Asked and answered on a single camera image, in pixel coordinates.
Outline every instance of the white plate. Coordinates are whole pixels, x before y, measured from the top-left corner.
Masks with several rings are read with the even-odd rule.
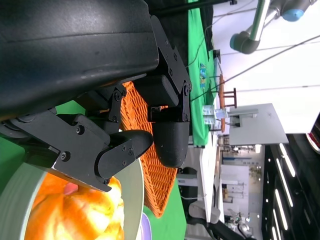
[[[0,196],[0,239],[24,240],[32,204],[46,172],[23,163]],[[144,177],[140,160],[115,177],[121,182],[124,201],[124,237],[135,240],[144,206]]]

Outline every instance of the wicker basket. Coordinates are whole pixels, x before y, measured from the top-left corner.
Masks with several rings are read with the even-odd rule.
[[[124,84],[127,95],[122,99],[121,122],[124,130],[140,129],[152,133],[152,125],[147,120],[147,104],[139,95],[132,82]],[[144,205],[160,218],[167,206],[174,186],[177,170],[163,166],[153,144],[140,157],[144,175]]]

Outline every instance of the purple plate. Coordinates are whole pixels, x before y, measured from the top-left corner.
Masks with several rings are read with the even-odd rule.
[[[142,214],[141,219],[141,240],[152,240],[152,232],[149,218],[146,214]]]

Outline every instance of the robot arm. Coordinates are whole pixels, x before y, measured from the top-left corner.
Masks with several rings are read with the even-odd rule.
[[[317,0],[259,0],[253,25],[246,31],[231,37],[230,47],[243,54],[257,50],[263,29],[273,20],[283,17],[286,21],[298,21]]]
[[[153,138],[163,165],[183,164],[191,81],[144,1],[0,5],[0,136],[24,147],[27,163],[105,192]],[[148,104],[153,136],[118,132],[128,81]],[[86,116],[57,114],[55,106],[70,100]]]

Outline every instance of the black mount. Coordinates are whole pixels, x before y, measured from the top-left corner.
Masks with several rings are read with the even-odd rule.
[[[191,81],[159,20],[152,16],[151,24],[160,58],[156,69],[76,97],[86,116],[57,115],[52,108],[1,122],[0,135],[24,147],[27,163],[104,192],[110,190],[109,179],[139,158],[153,137],[162,164],[180,167],[188,149]],[[153,137],[142,130],[118,132],[127,81],[148,104]]]

